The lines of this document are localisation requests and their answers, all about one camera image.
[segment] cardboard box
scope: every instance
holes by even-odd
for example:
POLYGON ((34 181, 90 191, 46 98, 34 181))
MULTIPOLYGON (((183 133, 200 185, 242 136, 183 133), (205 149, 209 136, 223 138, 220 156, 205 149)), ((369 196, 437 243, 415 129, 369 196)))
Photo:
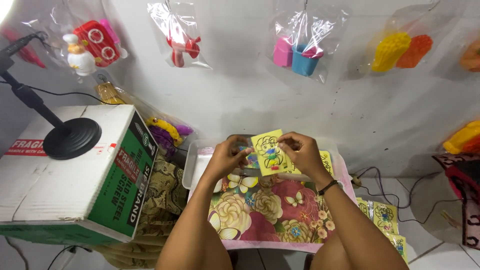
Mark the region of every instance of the cardboard box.
POLYGON ((133 105, 53 110, 87 117, 102 136, 87 153, 53 160, 37 116, 0 159, 0 234, 44 244, 113 244, 136 229, 158 145, 133 105))

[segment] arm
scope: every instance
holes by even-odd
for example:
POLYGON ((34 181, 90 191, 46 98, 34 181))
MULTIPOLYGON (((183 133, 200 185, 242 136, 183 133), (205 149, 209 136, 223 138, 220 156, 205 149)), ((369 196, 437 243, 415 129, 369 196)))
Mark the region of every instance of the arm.
POLYGON ((237 150, 232 151, 237 141, 247 142, 243 137, 232 136, 215 147, 187 207, 160 253, 155 270, 198 269, 203 265, 207 237, 204 232, 207 226, 211 227, 207 217, 215 184, 234 168, 240 166, 243 169, 248 164, 245 158, 252 152, 251 148, 240 153, 237 153, 237 150))
MULTIPOLYGON (((317 144, 313 138, 295 132, 278 138, 279 146, 297 168, 320 187, 333 178, 323 167, 317 144)), ((335 228, 350 263, 356 269, 408 270, 408 266, 383 233, 365 216, 358 206, 338 186, 330 187, 324 195, 335 222, 335 228)))

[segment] black round base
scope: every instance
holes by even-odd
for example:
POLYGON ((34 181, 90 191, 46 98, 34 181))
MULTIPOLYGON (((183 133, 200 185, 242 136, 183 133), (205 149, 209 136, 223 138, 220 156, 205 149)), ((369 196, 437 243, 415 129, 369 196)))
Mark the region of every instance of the black round base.
POLYGON ((100 140, 102 129, 92 119, 75 118, 65 121, 71 129, 65 135, 60 129, 52 129, 43 141, 43 150, 47 156, 55 160, 69 160, 76 158, 92 149, 100 140))

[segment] blue toy cup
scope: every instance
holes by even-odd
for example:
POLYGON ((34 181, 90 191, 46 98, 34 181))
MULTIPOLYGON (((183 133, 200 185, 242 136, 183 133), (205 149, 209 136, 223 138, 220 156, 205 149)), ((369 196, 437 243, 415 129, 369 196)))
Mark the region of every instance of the blue toy cup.
POLYGON ((293 48, 292 71, 308 77, 313 74, 318 64, 318 58, 303 57, 301 54, 306 47, 306 44, 298 44, 296 48, 293 48))

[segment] floral tablecloth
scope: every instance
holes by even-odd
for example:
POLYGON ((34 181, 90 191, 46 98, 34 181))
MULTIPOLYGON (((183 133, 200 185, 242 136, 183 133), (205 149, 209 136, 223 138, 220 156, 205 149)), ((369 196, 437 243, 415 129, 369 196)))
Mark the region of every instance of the floral tablecloth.
MULTIPOLYGON (((356 203, 343 159, 339 182, 356 203)), ((315 253, 335 230, 328 206, 311 182, 275 176, 229 175, 213 195, 208 220, 227 250, 278 248, 315 253)))

